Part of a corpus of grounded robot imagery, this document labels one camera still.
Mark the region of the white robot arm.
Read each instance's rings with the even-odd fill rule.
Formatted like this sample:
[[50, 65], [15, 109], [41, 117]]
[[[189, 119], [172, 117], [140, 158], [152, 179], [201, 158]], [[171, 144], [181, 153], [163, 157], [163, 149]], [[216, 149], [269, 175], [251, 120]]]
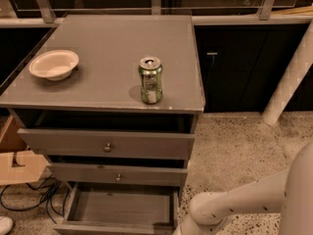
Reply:
[[173, 235], [215, 235], [235, 214], [281, 215], [279, 235], [313, 233], [313, 143], [296, 155], [288, 169], [227, 192], [202, 192]]

